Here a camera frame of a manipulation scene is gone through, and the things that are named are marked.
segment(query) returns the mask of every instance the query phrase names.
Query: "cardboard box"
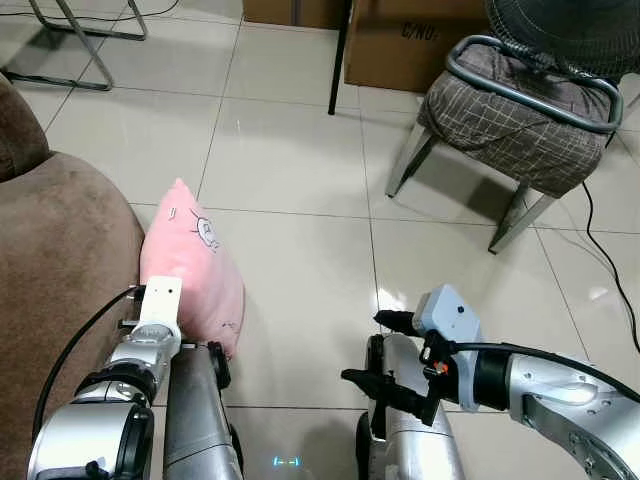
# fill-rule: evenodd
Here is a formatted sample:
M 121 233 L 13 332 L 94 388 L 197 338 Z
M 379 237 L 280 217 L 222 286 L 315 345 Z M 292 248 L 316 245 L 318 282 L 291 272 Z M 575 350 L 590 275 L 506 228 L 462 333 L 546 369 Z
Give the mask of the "cardboard box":
M 451 48 L 489 26 L 482 0 L 356 1 L 345 56 L 355 85 L 426 92 Z
M 344 0 L 243 0 L 248 22 L 337 29 Z

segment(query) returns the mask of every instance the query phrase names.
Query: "black pole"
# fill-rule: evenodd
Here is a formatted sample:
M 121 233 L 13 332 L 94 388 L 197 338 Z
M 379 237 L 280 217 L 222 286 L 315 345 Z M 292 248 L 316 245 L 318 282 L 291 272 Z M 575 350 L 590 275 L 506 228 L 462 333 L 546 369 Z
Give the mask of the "black pole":
M 340 71 L 342 70 L 342 57 L 344 56 L 344 44 L 347 41 L 347 30 L 349 29 L 349 17 L 351 16 L 351 5 L 353 0 L 344 0 L 344 11 L 342 12 L 342 22 L 338 32 L 338 47 L 336 48 L 336 62 L 333 66 L 333 81 L 331 83 L 331 96 L 329 97 L 329 115 L 336 113 L 336 100 L 338 98 L 338 86 L 340 85 Z

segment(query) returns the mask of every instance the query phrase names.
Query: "grout line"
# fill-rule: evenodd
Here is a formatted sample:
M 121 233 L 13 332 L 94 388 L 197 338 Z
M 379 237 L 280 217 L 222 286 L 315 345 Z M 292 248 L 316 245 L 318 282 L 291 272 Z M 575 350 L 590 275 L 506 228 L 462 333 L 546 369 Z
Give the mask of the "grout line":
M 360 105 L 360 95 L 358 95 L 358 105 Z M 360 110 L 360 141 L 362 146 L 362 170 L 364 173 L 364 188 L 367 197 L 367 210 L 369 217 L 369 241 L 371 242 L 371 264 L 373 266 L 373 285 L 376 289 L 376 307 L 380 310 L 380 297 L 378 296 L 378 270 L 376 268 L 376 250 L 373 242 L 373 219 L 371 218 L 371 199 L 369 198 L 369 178 L 367 177 L 367 154 L 364 140 L 364 124 L 362 123 L 362 110 Z M 382 333 L 382 325 L 378 325 L 380 333 Z
M 322 33 L 325 35 L 338 35 L 338 29 L 315 28 L 315 27 L 299 27 L 296 25 L 277 25 L 277 24 L 257 24 L 253 22 L 240 21 L 243 28 L 258 28 L 260 30 L 271 30 L 274 32 L 293 32 L 293 33 Z
M 113 31 L 113 28 L 115 27 L 115 25 L 116 25 L 115 22 L 111 22 L 111 28 L 109 28 L 109 30 Z M 100 54 L 100 50 L 102 49 L 102 46 L 104 45 L 104 42 L 106 42 L 106 41 L 107 41 L 107 37 L 102 37 L 101 38 L 100 44 L 97 47 L 95 47 L 96 55 Z M 78 81 L 80 81 L 82 79 L 83 75 L 86 73 L 86 71 L 89 69 L 89 67 L 91 66 L 92 63 L 93 63 L 93 59 L 91 57 L 89 57 L 89 60 L 88 60 L 87 64 L 82 69 L 82 72 L 80 72 L 80 75 L 78 75 L 78 78 L 77 78 Z M 73 91 L 75 89 L 76 89 L 76 87 L 69 88 L 69 91 L 67 92 L 67 95 L 64 97 L 64 100 L 62 100 L 62 103 L 60 104 L 60 106 L 58 107 L 56 112 L 53 114 L 53 116 L 51 117 L 51 120 L 49 120 L 49 123 L 47 124 L 47 127 L 44 129 L 44 133 L 45 134 L 49 131 L 49 128 L 51 127 L 51 125 L 53 125 L 54 120 L 56 118 L 58 118 L 58 115 L 62 111 L 62 107 L 64 107 L 64 105 L 67 103 L 67 100 L 69 100 L 69 97 L 71 96 L 71 94 L 73 93 Z
M 268 98 L 253 98 L 253 97 L 235 97 L 230 95 L 224 95 L 224 98 L 228 98 L 231 100 L 249 100 L 252 102 L 264 102 L 264 103 L 284 103 L 286 105 L 305 105 L 307 107 L 322 107 L 325 110 L 329 106 L 329 102 L 327 103 L 306 103 L 306 102 L 292 102 L 290 100 L 272 100 Z M 349 107 L 344 105 L 336 105 L 336 114 L 338 110 L 360 110 L 360 107 Z
M 627 154 L 631 157 L 631 160 L 633 160 L 633 163 L 636 165 L 636 167 L 640 167 L 640 163 L 638 163 L 638 160 L 636 160 L 636 155 L 631 151 L 627 143 L 624 141 L 624 138 L 622 138 L 622 135 L 620 135 L 619 132 L 616 132 L 616 137 L 618 141 L 622 144 L 623 148 L 626 150 Z
M 222 98 L 220 99 L 220 103 L 218 105 L 218 113 L 216 115 L 216 119 L 213 123 L 213 130 L 211 131 L 211 140 L 209 141 L 209 149 L 207 150 L 207 157 L 204 160 L 204 166 L 202 168 L 202 176 L 200 177 L 200 183 L 198 184 L 198 190 L 196 192 L 196 200 L 200 200 L 200 190 L 202 190 L 202 184 L 204 183 L 204 177 L 207 173 L 207 166 L 209 165 L 209 159 L 211 158 L 211 151 L 213 149 L 213 139 L 216 136 L 216 129 L 218 128 L 218 123 L 220 122 L 220 116 L 222 113 L 222 104 L 224 103 L 224 93 L 227 90 L 227 84 L 229 83 L 229 77 L 231 76 L 231 66 L 233 65 L 233 57 L 236 54 L 236 49 L 238 48 L 238 40 L 240 39 L 240 26 L 236 27 L 236 38 L 233 42 L 233 49 L 231 50 L 231 58 L 229 58 L 229 63 L 227 66 L 227 76 L 224 80 L 224 85 L 222 86 Z
M 122 12 L 120 13 L 120 16 L 125 14 L 125 11 L 127 9 L 128 5 L 125 5 L 124 9 L 122 10 Z M 238 22 L 221 22 L 219 20 L 200 20 L 200 19 L 196 19 L 196 18 L 183 18 L 183 17 L 174 17 L 174 16 L 164 16 L 164 15 L 149 15 L 150 13 L 153 12 L 140 12 L 143 15 L 144 21 L 146 22 L 147 20 L 154 22 L 154 21 L 166 21 L 166 20 L 179 20 L 181 22 L 196 22 L 196 23 L 213 23 L 213 24 L 217 24 L 217 25 L 228 25 L 231 27 L 240 27 L 240 21 Z
M 212 93 L 194 93 L 194 92 L 180 92 L 178 90 L 162 90 L 158 88 L 140 88 L 140 87 L 125 87 L 122 85 L 114 85 L 113 90 L 136 90 L 139 92 L 154 92 L 154 93 L 169 93 L 173 95 L 190 95 L 193 97 L 208 97 L 208 98 L 220 98 L 222 99 L 222 95 L 214 95 Z
M 67 92 L 67 95 L 64 97 L 64 100 L 62 100 L 62 103 L 60 104 L 60 106 L 58 107 L 58 109 L 56 110 L 56 112 L 53 114 L 53 116 L 51 117 L 51 120 L 49 120 L 49 123 L 47 123 L 47 127 L 44 128 L 44 133 L 46 135 L 46 133 L 49 131 L 49 128 L 51 127 L 51 125 L 53 125 L 53 121 L 58 118 L 58 115 L 60 114 L 60 111 L 62 110 L 62 107 L 64 107 L 64 104 L 67 103 L 67 100 L 69 99 L 69 97 L 71 96 L 71 93 L 76 89 L 76 87 L 70 87 L 69 91 Z
M 537 228 L 538 230 L 562 230 L 564 232 L 586 232 L 585 228 L 569 228 L 569 227 L 554 227 L 549 225 L 536 225 L 533 228 Z M 591 227 L 591 233 L 611 233 L 614 235 L 640 235 L 640 232 L 625 232 L 619 230 L 602 230 L 598 228 Z
M 335 215 L 332 213 L 306 213 L 306 212 L 285 212 L 281 210 L 253 210 L 244 208 L 220 208 L 220 207 L 202 207 L 205 210 L 218 210 L 222 212 L 243 212 L 243 213 L 273 213 L 276 215 L 301 215 L 306 217 L 329 217 L 329 218 L 345 218 L 352 220 L 367 220 L 368 217 L 356 215 Z
M 334 411 L 344 411 L 344 412 L 366 412 L 366 408 L 357 408 L 357 407 L 301 407 L 301 406 L 264 406 L 264 405 L 233 405 L 225 403 L 225 408 L 237 408 L 237 409 L 262 409 L 262 410 L 316 410 L 316 411 L 326 411 L 326 410 L 334 410 Z
M 571 307 L 569 307 L 569 302 L 567 300 L 566 295 L 564 294 L 564 290 L 562 289 L 562 286 L 560 285 L 560 280 L 558 279 L 558 275 L 556 274 L 555 269 L 553 268 L 553 264 L 551 263 L 551 257 L 549 257 L 549 253 L 547 252 L 547 248 L 544 245 L 544 242 L 542 241 L 542 237 L 540 236 L 540 232 L 538 232 L 538 229 L 534 229 L 536 232 L 536 236 L 538 237 L 538 242 L 540 243 L 540 246 L 542 247 L 542 251 L 544 252 L 544 256 L 547 259 L 547 264 L 549 265 L 549 268 L 551 269 L 551 273 L 553 273 L 553 278 L 555 278 L 556 280 L 556 285 L 558 287 L 558 290 L 560 290 L 560 295 L 562 296 L 562 300 L 564 301 L 564 306 L 567 309 L 567 312 L 569 313 L 569 318 L 571 318 L 571 323 L 573 324 L 573 328 L 576 331 L 576 334 L 578 335 L 578 340 L 580 340 L 580 345 L 582 345 L 582 350 L 584 351 L 584 354 L 587 356 L 587 360 L 591 360 L 589 358 L 589 352 L 587 351 L 587 347 L 584 343 L 584 340 L 582 339 L 582 335 L 580 335 L 580 330 L 578 329 L 578 325 L 576 323 L 575 318 L 573 317 L 573 312 L 571 311 Z

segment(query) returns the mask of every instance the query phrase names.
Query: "chair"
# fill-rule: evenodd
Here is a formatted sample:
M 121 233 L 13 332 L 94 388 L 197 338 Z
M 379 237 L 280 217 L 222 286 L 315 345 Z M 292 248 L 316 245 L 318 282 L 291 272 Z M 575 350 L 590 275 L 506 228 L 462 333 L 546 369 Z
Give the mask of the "chair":
M 111 73 L 107 69 L 106 65 L 98 55 L 97 49 L 91 44 L 88 35 L 97 36 L 97 37 L 113 37 L 113 38 L 123 38 L 127 40 L 137 40 L 143 41 L 147 38 L 148 30 L 147 26 L 144 23 L 144 19 L 138 10 L 138 6 L 136 5 L 135 0 L 127 0 L 127 5 L 131 8 L 133 12 L 133 17 L 138 22 L 142 33 L 126 33 L 126 32 L 117 32 L 113 30 L 105 30 L 99 28 L 85 28 L 80 26 L 78 19 L 73 15 L 71 8 L 67 4 L 66 0 L 56 0 L 56 4 L 60 7 L 60 10 L 66 17 L 69 25 L 60 25 L 57 23 L 49 22 L 47 17 L 45 17 L 40 10 L 40 6 L 38 5 L 36 0 L 29 0 L 31 8 L 33 9 L 33 13 L 38 19 L 38 21 L 45 27 L 46 30 L 55 31 L 55 32 L 72 32 L 75 33 L 84 47 L 86 48 L 91 60 L 95 63 L 96 67 L 102 74 L 105 79 L 105 83 L 96 83 L 96 82 L 87 82 L 83 80 L 76 79 L 67 79 L 67 78 L 58 78 L 58 77 L 49 77 L 44 75 L 23 75 L 16 72 L 10 72 L 6 69 L 3 69 L 3 74 L 10 81 L 24 81 L 24 82 L 36 82 L 36 83 L 44 83 L 49 85 L 61 85 L 65 87 L 76 87 L 76 88 L 86 88 L 89 90 L 111 90 L 113 88 L 113 77 Z
M 394 197 L 437 141 L 519 182 L 489 251 L 496 254 L 596 168 L 620 123 L 622 98 L 604 80 L 540 74 L 472 36 L 451 52 L 431 86 L 389 178 Z M 523 211 L 528 189 L 542 197 Z

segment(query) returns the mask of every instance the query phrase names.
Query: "pink pillow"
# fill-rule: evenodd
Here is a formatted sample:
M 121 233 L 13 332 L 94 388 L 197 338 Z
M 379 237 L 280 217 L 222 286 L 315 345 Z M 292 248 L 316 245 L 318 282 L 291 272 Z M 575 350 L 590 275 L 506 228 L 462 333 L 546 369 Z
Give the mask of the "pink pillow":
M 140 283 L 154 275 L 182 278 L 180 329 L 197 341 L 236 351 L 244 316 L 244 285 L 212 223 L 180 179 L 162 199 L 142 245 Z

